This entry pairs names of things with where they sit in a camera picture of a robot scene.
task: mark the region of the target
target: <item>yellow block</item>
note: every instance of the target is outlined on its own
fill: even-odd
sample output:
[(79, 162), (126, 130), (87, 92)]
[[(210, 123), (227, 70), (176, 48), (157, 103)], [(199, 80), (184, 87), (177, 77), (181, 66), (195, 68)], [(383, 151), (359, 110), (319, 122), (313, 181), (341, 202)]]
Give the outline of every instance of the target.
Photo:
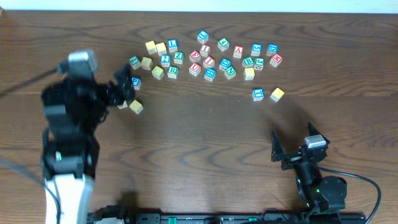
[(254, 78), (254, 68), (245, 68), (244, 69), (244, 79), (252, 80)]
[(284, 94), (284, 91), (282, 91), (280, 88), (276, 88), (271, 94), (271, 99), (273, 99), (275, 102), (278, 102)]
[(142, 58), (142, 62), (141, 62), (141, 66), (146, 69), (146, 70), (150, 70), (151, 66), (152, 66), (152, 59), (151, 58), (147, 58), (147, 57), (143, 57)]
[(163, 69), (159, 66), (155, 66), (155, 68), (152, 70), (152, 75), (160, 80), (164, 75)]
[(164, 43), (157, 44), (156, 50), (157, 50), (157, 53), (159, 54), (159, 56), (161, 56), (163, 54), (167, 54), (166, 45)]
[(156, 45), (155, 45), (155, 42), (153, 40), (149, 41), (149, 42), (146, 42), (145, 45), (147, 46), (147, 50), (148, 50), (149, 54), (156, 53)]
[(134, 111), (136, 114), (139, 114), (144, 108), (142, 107), (142, 104), (140, 104), (137, 100), (134, 100), (130, 104), (130, 109)]

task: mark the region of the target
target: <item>toy block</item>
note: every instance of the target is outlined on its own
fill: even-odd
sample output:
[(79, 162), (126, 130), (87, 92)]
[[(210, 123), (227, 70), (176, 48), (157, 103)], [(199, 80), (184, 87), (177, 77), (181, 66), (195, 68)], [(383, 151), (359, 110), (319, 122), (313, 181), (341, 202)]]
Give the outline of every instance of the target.
[(154, 54), (154, 53), (157, 52), (156, 45), (155, 45), (155, 42), (153, 40), (149, 41), (149, 42), (146, 42), (145, 46), (147, 46), (148, 54)]
[(235, 46), (233, 57), (242, 58), (242, 54), (243, 54), (243, 47), (239, 45)]
[(231, 66), (231, 61), (227, 58), (223, 58), (220, 62), (220, 70), (225, 71), (229, 66)]
[(254, 65), (253, 59), (251, 57), (245, 57), (242, 61), (242, 65), (244, 68), (253, 67)]
[(139, 114), (144, 108), (142, 107), (142, 104), (140, 104), (137, 100), (134, 100), (130, 104), (130, 109), (134, 111), (136, 114)]
[(194, 62), (199, 62), (200, 61), (200, 54), (197, 50), (194, 50), (189, 54), (189, 60), (194, 63)]
[(264, 99), (264, 90), (262, 90), (262, 88), (253, 89), (253, 93), (251, 95), (253, 96), (254, 101), (260, 101)]
[(209, 54), (210, 54), (210, 49), (211, 49), (211, 47), (209, 46), (209, 45), (207, 45), (207, 44), (203, 44), (201, 47), (200, 47), (200, 55), (202, 56), (202, 57), (207, 57), (207, 56), (209, 56)]
[(267, 56), (273, 56), (278, 52), (278, 45), (270, 44), (267, 49)]
[(137, 69), (137, 68), (141, 67), (141, 62), (139, 61), (139, 58), (137, 55), (130, 58), (129, 61), (130, 61), (130, 65), (133, 69)]
[(251, 56), (260, 56), (262, 50), (262, 45), (261, 44), (253, 44), (251, 47)]
[(214, 80), (214, 77), (216, 77), (216, 70), (212, 68), (207, 68), (205, 72), (205, 80), (212, 82)]
[(157, 50), (157, 54), (159, 54), (159, 56), (167, 54), (167, 48), (163, 42), (156, 45), (156, 50)]
[(169, 46), (170, 53), (178, 51), (178, 42), (176, 39), (168, 40), (167, 45)]
[(118, 108), (119, 109), (124, 109), (124, 108), (126, 108), (126, 107), (128, 107), (129, 105), (127, 104), (127, 102), (126, 102), (126, 100), (123, 102), (123, 104), (122, 105), (118, 105)]
[(198, 76), (200, 73), (200, 65), (198, 63), (193, 63), (191, 66), (189, 66), (189, 73), (191, 73), (193, 76)]
[(164, 75), (163, 69), (160, 68), (159, 66), (155, 66), (155, 68), (152, 70), (152, 75), (156, 79), (161, 80)]
[(169, 70), (167, 71), (167, 76), (169, 78), (177, 78), (177, 76), (178, 76), (178, 67), (170, 66)]
[(203, 66), (205, 68), (213, 68), (214, 65), (216, 64), (216, 60), (212, 58), (211, 56), (207, 56), (206, 59), (203, 61)]
[(254, 79), (254, 68), (245, 68), (244, 69), (244, 79), (247, 80), (253, 80)]
[(184, 52), (175, 52), (174, 53), (174, 63), (182, 65), (184, 61)]
[(151, 70), (152, 66), (153, 66), (152, 59), (151, 58), (147, 58), (147, 57), (143, 57), (142, 58), (142, 62), (141, 62), (141, 66), (145, 70)]
[(228, 47), (229, 47), (229, 41), (228, 41), (228, 39), (227, 38), (222, 38), (221, 40), (219, 40), (218, 41), (218, 44), (217, 44), (217, 46), (218, 46), (218, 48), (222, 51), (222, 52), (224, 52), (226, 49), (228, 49)]
[(162, 55), (160, 57), (160, 64), (162, 64), (163, 67), (168, 68), (170, 67), (171, 63), (172, 63), (172, 57), (170, 55)]
[(279, 54), (275, 54), (274, 56), (272, 56), (269, 63), (276, 68), (282, 62), (283, 59), (284, 58), (282, 56), (280, 56)]
[(204, 30), (200, 31), (198, 34), (199, 43), (205, 44), (207, 40), (209, 40), (209, 34)]
[(256, 58), (254, 59), (254, 69), (255, 70), (262, 70), (264, 68), (264, 59), (263, 58)]
[(231, 65), (225, 70), (224, 75), (228, 80), (230, 80), (236, 76), (236, 69)]
[(132, 77), (131, 78), (131, 83), (132, 83), (132, 87), (135, 90), (139, 90), (141, 88), (141, 79), (137, 78), (137, 77)]
[(284, 94), (284, 91), (282, 91), (280, 88), (276, 88), (271, 94), (271, 99), (273, 99), (275, 102), (278, 102)]

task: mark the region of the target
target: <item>wooden table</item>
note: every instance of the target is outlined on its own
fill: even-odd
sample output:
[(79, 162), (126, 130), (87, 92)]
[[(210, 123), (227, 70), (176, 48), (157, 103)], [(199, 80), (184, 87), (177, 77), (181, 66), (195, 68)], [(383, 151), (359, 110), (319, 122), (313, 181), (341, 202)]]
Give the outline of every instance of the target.
[[(211, 54), (232, 59), (233, 47), (278, 44), (284, 61), (268, 64), (245, 82), (219, 72), (213, 83), (188, 72), (197, 34), (210, 33)], [(261, 212), (294, 210), (300, 200), (294, 172), (271, 162), (271, 130), (287, 150), (297, 150), (311, 121), (331, 141), (320, 165), (375, 180), (383, 199), (373, 223), (398, 220), (398, 16), (171, 12), (5, 11), (0, 20), (0, 156), (37, 175), (42, 152), (40, 92), (61, 80), (24, 82), (56, 66), (76, 49), (95, 50), (99, 82), (137, 54), (144, 43), (176, 38), (185, 52), (177, 80), (158, 81), (139, 69), (138, 116), (111, 109), (96, 137), (101, 145), (90, 208), (121, 203), (163, 212)], [(217, 40), (227, 37), (221, 53)], [(151, 55), (155, 65), (159, 56)], [(269, 99), (279, 86), (286, 94)], [(253, 102), (253, 88), (266, 98)], [(369, 215), (371, 184), (347, 177), (346, 211)], [(43, 223), (45, 193), (0, 168), (1, 223)]]

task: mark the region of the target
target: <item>wire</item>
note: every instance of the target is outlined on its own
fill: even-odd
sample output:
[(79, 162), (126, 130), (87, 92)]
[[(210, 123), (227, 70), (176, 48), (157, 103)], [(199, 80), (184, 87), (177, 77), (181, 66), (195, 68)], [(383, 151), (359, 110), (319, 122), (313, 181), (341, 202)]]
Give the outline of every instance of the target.
[(57, 224), (59, 224), (61, 220), (60, 202), (58, 201), (57, 196), (55, 196), (55, 194), (45, 185), (45, 183), (42, 182), (39, 177), (29, 172), (26, 168), (18, 164), (15, 164), (7, 159), (0, 159), (0, 164), (3, 165), (4, 167), (7, 167), (9, 170), (14, 171), (17, 174), (23, 175), (29, 180), (38, 183), (42, 188), (44, 188), (46, 191), (50, 193), (51, 197), (54, 199), (55, 206), (57, 208)]
[(288, 221), (288, 219), (285, 217), (285, 215), (278, 208), (267, 208), (267, 210), (265, 210), (261, 214), (261, 216), (260, 216), (261, 220), (264, 221), (264, 216), (269, 212), (269, 210), (277, 210), (280, 213), (280, 215), (282, 215), (282, 217), (285, 219), (285, 221)]
[(374, 206), (374, 208), (373, 208), (373, 211), (372, 211), (371, 214), (369, 215), (368, 219), (364, 222), (364, 224), (368, 224), (368, 223), (371, 221), (371, 219), (373, 218), (374, 214), (377, 212), (377, 210), (378, 210), (378, 208), (379, 208), (379, 206), (380, 206), (380, 202), (381, 202), (381, 189), (380, 189), (380, 187), (378, 186), (378, 184), (375, 183), (375, 181), (373, 181), (373, 180), (371, 180), (371, 179), (368, 179), (368, 178), (366, 178), (366, 177), (362, 177), (362, 176), (360, 176), (360, 175), (356, 175), (356, 174), (350, 174), (350, 173), (341, 172), (341, 171), (337, 171), (337, 170), (326, 169), (326, 168), (324, 168), (324, 167), (320, 167), (320, 166), (316, 165), (316, 164), (313, 163), (313, 162), (310, 162), (310, 164), (311, 164), (311, 166), (313, 166), (314, 168), (320, 169), (320, 170), (325, 171), (325, 172), (330, 172), (330, 173), (332, 173), (332, 174), (345, 175), (345, 176), (348, 176), (348, 177), (354, 177), (354, 178), (358, 178), (358, 179), (360, 179), (360, 180), (364, 180), (364, 181), (366, 181), (366, 182), (369, 182), (369, 183), (373, 184), (373, 186), (375, 186), (375, 188), (377, 189), (377, 201), (376, 201), (376, 204), (375, 204), (375, 206)]

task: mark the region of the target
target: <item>black cable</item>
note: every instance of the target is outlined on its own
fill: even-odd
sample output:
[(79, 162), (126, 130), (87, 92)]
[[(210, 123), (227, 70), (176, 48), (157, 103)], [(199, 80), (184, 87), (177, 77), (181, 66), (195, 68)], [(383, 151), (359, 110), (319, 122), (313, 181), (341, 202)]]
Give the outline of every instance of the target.
[(320, 170), (325, 171), (325, 172), (330, 172), (330, 173), (332, 173), (332, 174), (345, 175), (345, 176), (348, 176), (348, 177), (354, 177), (354, 178), (358, 178), (358, 179), (360, 179), (360, 180), (364, 180), (364, 181), (366, 181), (366, 182), (369, 182), (369, 183), (373, 184), (373, 186), (375, 186), (375, 188), (377, 189), (377, 201), (376, 201), (376, 204), (375, 204), (375, 206), (374, 206), (374, 208), (373, 208), (373, 211), (372, 211), (371, 214), (369, 215), (368, 219), (364, 222), (364, 224), (368, 224), (368, 223), (371, 221), (371, 219), (373, 218), (374, 214), (377, 212), (377, 210), (378, 210), (378, 208), (379, 208), (379, 206), (380, 206), (380, 202), (381, 202), (381, 189), (380, 189), (380, 187), (378, 186), (378, 184), (375, 183), (375, 181), (373, 181), (373, 180), (371, 180), (371, 179), (368, 179), (368, 178), (366, 178), (366, 177), (362, 177), (362, 176), (360, 176), (360, 175), (356, 175), (356, 174), (350, 174), (350, 173), (341, 172), (341, 171), (337, 171), (337, 170), (326, 169), (326, 168), (324, 168), (324, 167), (320, 167), (320, 166), (316, 165), (316, 164), (313, 163), (313, 162), (310, 162), (310, 164), (311, 164), (311, 166), (313, 166), (314, 168), (320, 169)]
[(265, 210), (265, 211), (261, 214), (261, 216), (260, 216), (261, 220), (264, 221), (264, 216), (266, 215), (266, 213), (269, 212), (269, 210), (277, 210), (277, 211), (280, 213), (280, 215), (282, 215), (282, 217), (285, 219), (285, 221), (288, 221), (288, 219), (285, 217), (285, 215), (282, 214), (282, 212), (281, 212), (278, 208), (267, 208), (267, 210)]
[(45, 183), (42, 182), (39, 177), (29, 172), (26, 168), (18, 164), (15, 164), (7, 159), (0, 159), (0, 164), (3, 165), (4, 167), (7, 167), (9, 170), (14, 171), (17, 174), (23, 175), (29, 180), (38, 183), (42, 188), (44, 188), (46, 191), (50, 193), (51, 197), (54, 199), (55, 206), (57, 208), (57, 224), (59, 224), (61, 220), (60, 202), (58, 201), (57, 196), (55, 196), (55, 194), (45, 185)]

